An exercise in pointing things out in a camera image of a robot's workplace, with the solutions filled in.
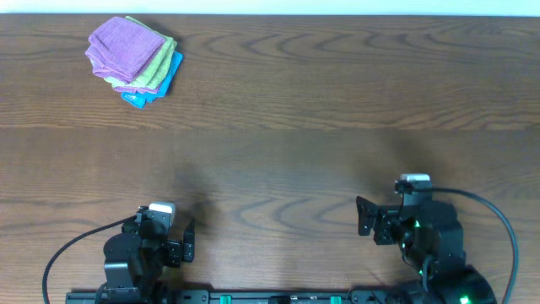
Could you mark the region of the blue folded cloth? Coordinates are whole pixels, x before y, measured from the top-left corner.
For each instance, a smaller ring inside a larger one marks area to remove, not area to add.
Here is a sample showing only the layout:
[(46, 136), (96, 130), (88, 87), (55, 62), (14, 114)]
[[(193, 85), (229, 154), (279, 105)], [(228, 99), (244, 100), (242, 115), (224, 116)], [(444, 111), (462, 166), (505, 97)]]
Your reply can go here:
[(165, 79), (162, 81), (156, 93), (122, 92), (121, 98), (127, 103), (129, 103), (130, 105), (138, 109), (143, 109), (147, 103), (152, 103), (156, 99), (164, 98), (168, 92), (168, 89), (170, 87), (170, 84), (173, 78), (176, 75), (177, 70), (179, 69), (181, 65), (182, 60), (183, 60), (183, 55), (181, 53), (173, 52), (169, 71), (166, 74)]

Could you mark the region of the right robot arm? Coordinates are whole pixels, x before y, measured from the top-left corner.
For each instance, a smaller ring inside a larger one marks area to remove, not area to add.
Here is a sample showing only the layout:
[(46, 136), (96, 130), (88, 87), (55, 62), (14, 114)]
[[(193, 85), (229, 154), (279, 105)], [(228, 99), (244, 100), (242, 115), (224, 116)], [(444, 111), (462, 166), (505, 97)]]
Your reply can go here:
[(417, 271), (417, 282), (390, 290), (385, 303), (497, 302), (488, 281), (466, 262), (464, 232), (456, 209), (431, 193), (402, 195), (402, 204), (383, 206), (358, 196), (358, 233), (377, 245), (400, 247), (404, 263)]

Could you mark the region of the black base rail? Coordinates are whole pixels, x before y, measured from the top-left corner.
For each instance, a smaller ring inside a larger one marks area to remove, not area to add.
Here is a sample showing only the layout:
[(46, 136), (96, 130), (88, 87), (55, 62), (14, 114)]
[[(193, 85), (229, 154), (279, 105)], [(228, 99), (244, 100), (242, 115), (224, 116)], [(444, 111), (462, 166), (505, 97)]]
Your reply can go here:
[(158, 303), (158, 304), (422, 304), (420, 292), (410, 290), (351, 291), (234, 291), (234, 290), (154, 290), (145, 295), (135, 290), (104, 289), (101, 292), (72, 291), (66, 304)]

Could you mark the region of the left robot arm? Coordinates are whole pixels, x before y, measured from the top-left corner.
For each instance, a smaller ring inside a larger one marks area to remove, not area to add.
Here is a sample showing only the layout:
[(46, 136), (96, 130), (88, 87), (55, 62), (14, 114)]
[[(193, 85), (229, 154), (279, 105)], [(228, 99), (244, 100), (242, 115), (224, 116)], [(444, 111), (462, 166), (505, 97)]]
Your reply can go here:
[(169, 238), (174, 211), (141, 207), (124, 222), (121, 233), (103, 248), (106, 282), (94, 296), (103, 303), (172, 303), (165, 267), (178, 268), (195, 258), (195, 221), (191, 220), (180, 241)]

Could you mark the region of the purple microfibre cloth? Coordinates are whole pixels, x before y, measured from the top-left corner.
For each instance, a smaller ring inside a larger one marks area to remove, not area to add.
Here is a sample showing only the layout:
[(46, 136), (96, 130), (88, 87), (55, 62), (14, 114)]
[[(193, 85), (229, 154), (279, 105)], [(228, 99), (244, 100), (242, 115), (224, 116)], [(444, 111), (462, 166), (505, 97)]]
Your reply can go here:
[(164, 43), (162, 35), (129, 19), (113, 17), (89, 36), (85, 55), (95, 76), (131, 83)]

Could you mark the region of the green folded cloth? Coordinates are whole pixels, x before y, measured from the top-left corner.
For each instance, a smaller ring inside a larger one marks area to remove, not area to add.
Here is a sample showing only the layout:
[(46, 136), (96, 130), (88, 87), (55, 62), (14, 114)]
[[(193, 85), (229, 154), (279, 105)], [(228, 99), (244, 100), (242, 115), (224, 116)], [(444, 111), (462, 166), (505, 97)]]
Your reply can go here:
[(131, 86), (131, 87), (149, 87), (155, 89), (157, 86), (161, 85), (162, 81), (165, 79), (166, 74), (169, 71), (171, 58), (177, 42), (167, 35), (162, 35), (159, 32), (150, 29), (147, 25), (141, 23), (140, 21), (126, 16), (125, 19), (141, 25), (146, 30), (150, 30), (154, 34), (159, 35), (165, 41), (161, 48), (154, 54), (152, 60), (149, 62), (147, 67), (137, 76), (137, 78), (131, 83), (123, 82), (114, 77), (104, 78), (104, 81), (111, 84), (112, 86)]

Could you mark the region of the purple folded cloth in stack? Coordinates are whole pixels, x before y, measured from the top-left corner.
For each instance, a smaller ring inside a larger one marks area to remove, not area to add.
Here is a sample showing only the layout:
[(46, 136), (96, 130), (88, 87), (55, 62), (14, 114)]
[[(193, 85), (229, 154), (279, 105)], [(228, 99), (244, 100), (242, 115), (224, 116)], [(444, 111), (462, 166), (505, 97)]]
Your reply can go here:
[(151, 89), (149, 87), (112, 86), (112, 89), (117, 92), (127, 92), (131, 94), (157, 94), (160, 87), (161, 85), (157, 86), (155, 89)]

